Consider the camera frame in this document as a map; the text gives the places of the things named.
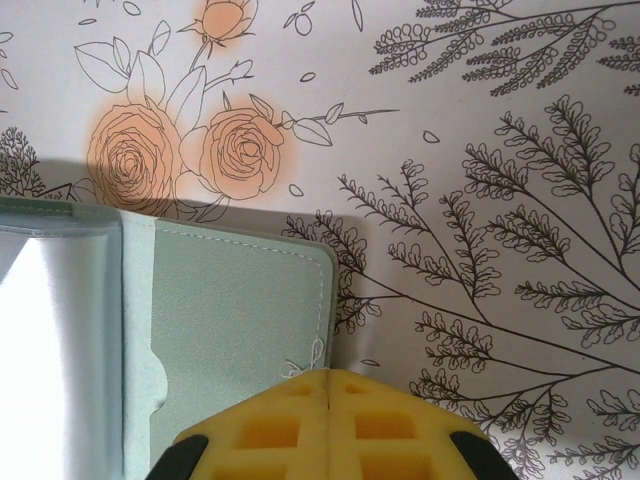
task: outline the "botanical line drawing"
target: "botanical line drawing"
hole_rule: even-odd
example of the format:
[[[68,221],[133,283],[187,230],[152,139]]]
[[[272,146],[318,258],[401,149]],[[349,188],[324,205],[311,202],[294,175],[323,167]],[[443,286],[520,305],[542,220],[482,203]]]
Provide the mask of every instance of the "botanical line drawing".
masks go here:
[[[614,2],[518,16],[510,11],[516,0],[425,2],[427,6],[418,9],[416,17],[440,23],[406,23],[384,32],[374,46],[384,59],[369,73],[377,75],[435,58],[410,77],[409,82],[416,83],[466,57],[473,69],[462,76],[465,81],[503,82],[491,90],[492,96],[507,95],[534,83],[537,88],[545,88],[563,80],[606,40],[607,32],[616,28],[605,14],[640,5],[640,1]],[[485,44],[486,32],[491,35],[493,49],[485,48],[470,56]],[[439,54],[436,45],[443,47]],[[609,61],[608,66],[619,62]],[[637,91],[630,88],[629,93]]]
[[[18,84],[15,78],[9,71],[8,67],[5,67],[4,61],[8,58],[7,52],[5,52],[4,44],[8,43],[13,38],[11,32],[0,32],[0,77],[2,77],[3,83],[12,90],[18,90]],[[0,109],[0,113],[7,113],[5,110]]]
[[[422,132],[422,139],[427,143],[440,143],[438,136],[429,130]]]
[[[640,73],[640,37],[623,37],[612,40],[609,46],[625,53],[601,58],[598,60],[600,65],[623,72]],[[640,96],[640,84],[629,85],[625,87],[624,91],[629,95]]]
[[[311,20],[310,11],[315,4],[316,0],[313,0],[302,5],[299,11],[294,12],[287,17],[282,28],[286,29],[293,26],[298,35],[303,37],[309,35],[313,31],[313,21]],[[351,0],[351,13],[356,27],[360,32],[362,32],[364,30],[364,17],[362,15],[362,8],[360,7],[359,0]]]
[[[640,303],[616,287],[624,284],[627,290],[640,292],[638,278],[629,268],[640,252],[640,144],[628,149],[626,161],[616,163],[609,154],[611,144],[600,138],[600,127],[581,102],[565,95],[545,112],[551,135],[506,113],[495,130],[504,149],[492,150],[485,143],[467,146],[462,162],[464,191],[444,194],[438,201],[448,233],[434,230],[427,221],[429,182],[422,164],[405,161],[397,178],[379,176],[376,190],[346,175],[338,178],[340,190],[357,209],[399,237],[387,247],[391,264],[413,272],[416,286],[422,285],[425,292],[446,286],[458,289],[473,313],[463,313],[468,310],[460,302],[422,298],[420,288],[403,290],[385,283],[368,268],[366,239],[330,211],[318,211],[310,222],[290,216],[282,233],[334,249],[340,264],[336,333],[353,333],[367,317],[381,317],[383,306],[395,302],[423,307],[415,331],[426,336],[430,365],[410,383],[411,392],[476,422],[520,478],[542,479],[547,464],[559,461],[581,466],[582,473],[574,474],[574,480],[635,478],[640,441],[629,432],[636,432],[640,424],[637,388],[591,391],[586,404],[611,432],[602,437],[594,432],[593,442],[575,448],[569,448],[571,438],[563,438],[563,445],[568,445],[564,450],[548,457],[540,453],[556,447],[572,422],[573,409],[579,407],[570,402],[576,384],[590,388],[599,385],[600,376],[617,373],[631,375],[620,382],[629,385],[640,376],[632,366],[590,353],[595,344],[607,348],[640,339]],[[614,181],[614,175],[617,191],[604,198],[601,185]],[[532,183],[543,187],[534,188]],[[508,212],[489,210],[493,218],[483,221],[477,218],[480,210],[472,197],[493,202],[496,209],[499,202]],[[548,200],[554,197],[581,206],[589,227],[578,228],[555,210]],[[606,245],[594,242],[598,235]],[[603,262],[617,280],[602,284],[592,271],[584,271],[571,256],[578,246]],[[549,282],[523,281],[515,293],[536,309],[555,312],[558,329],[574,334],[574,345],[524,333],[517,323],[502,326],[499,318],[487,314],[486,298],[500,299],[514,292],[500,284],[503,272],[496,266],[507,252],[525,264],[552,262],[563,269],[564,274],[551,274]],[[556,367],[537,364],[542,355],[527,360],[494,348],[510,340],[527,343],[532,352],[555,349]],[[565,357],[581,359],[579,366],[569,368],[561,360]],[[474,394],[465,383],[469,374],[487,375],[490,380],[495,368],[508,369],[504,378],[526,378],[528,383],[489,395]]]
[[[316,78],[315,72],[307,72],[302,77],[300,77],[300,82],[307,83],[314,80],[315,78]]]
[[[175,87],[167,85],[158,60],[172,34],[164,20],[145,50],[135,54],[118,37],[111,43],[75,47],[89,79],[108,92],[126,91],[128,100],[102,116],[89,141],[87,167],[98,202],[155,216],[214,222],[232,200],[254,198],[273,187],[286,138],[329,147],[329,130],[338,120],[356,117],[366,124],[372,115],[395,111],[345,113],[344,104],[338,103],[325,114],[294,118],[287,111],[276,112],[254,94],[245,105],[234,107],[222,91],[223,109],[203,118],[206,92],[253,78],[253,61],[245,60],[210,79],[207,62],[201,64],[203,53],[209,47],[210,56],[214,44],[223,48],[249,34],[256,8],[255,0],[210,0],[202,20],[181,30],[201,30],[203,43]],[[220,26],[215,22],[223,13],[230,20]],[[302,195],[299,188],[290,192]]]
[[[130,2],[128,0],[126,2],[122,2],[122,8],[124,8],[124,11],[127,12],[132,17],[137,17],[142,13],[142,11],[140,10],[140,7],[138,7],[135,3]]]
[[[379,367],[380,366],[380,364],[377,361],[375,361],[375,360],[373,360],[371,358],[365,358],[363,360],[360,360],[360,363],[362,363],[363,365],[367,365],[368,367]]]
[[[83,201],[92,195],[91,182],[50,186],[38,173],[38,156],[27,137],[16,127],[0,133],[0,195],[51,200]]]
[[[289,193],[292,197],[304,197],[304,192],[295,183],[289,185]]]

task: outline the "green leather cover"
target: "green leather cover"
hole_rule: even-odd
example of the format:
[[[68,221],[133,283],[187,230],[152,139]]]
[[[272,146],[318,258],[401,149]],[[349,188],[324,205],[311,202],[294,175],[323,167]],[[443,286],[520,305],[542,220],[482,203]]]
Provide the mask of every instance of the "green leather cover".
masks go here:
[[[328,366],[336,261],[320,245],[96,205],[0,209],[121,221],[127,479],[193,423]]]

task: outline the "peach rose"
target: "peach rose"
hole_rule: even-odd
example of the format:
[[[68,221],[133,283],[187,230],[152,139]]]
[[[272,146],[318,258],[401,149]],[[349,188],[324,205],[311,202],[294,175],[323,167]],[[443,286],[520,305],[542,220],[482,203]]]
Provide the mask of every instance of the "peach rose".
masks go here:
[[[268,120],[252,108],[242,108],[217,114],[209,128],[192,130],[181,152],[206,190],[244,200],[271,188],[283,143],[282,134]]]
[[[257,0],[208,0],[202,30],[216,43],[239,37],[251,26],[256,7]]]
[[[160,216],[175,201],[180,136],[149,100],[114,106],[91,136],[87,164],[98,201]]]

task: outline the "floral wallpaper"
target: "floral wallpaper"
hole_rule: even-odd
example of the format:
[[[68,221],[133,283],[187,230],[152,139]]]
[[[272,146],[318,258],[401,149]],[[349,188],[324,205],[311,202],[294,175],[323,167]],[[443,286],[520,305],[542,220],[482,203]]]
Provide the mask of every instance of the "floral wallpaper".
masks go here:
[[[335,366],[640,475],[640,1],[0,12],[0,194],[322,242]]]

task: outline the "yellow foam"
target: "yellow foam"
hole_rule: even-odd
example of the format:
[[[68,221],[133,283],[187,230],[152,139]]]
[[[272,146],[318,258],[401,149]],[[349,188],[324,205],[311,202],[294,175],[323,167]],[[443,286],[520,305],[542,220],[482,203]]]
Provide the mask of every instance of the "yellow foam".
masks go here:
[[[344,370],[295,377],[181,433],[209,445],[194,480],[475,480],[449,435],[482,432]]]

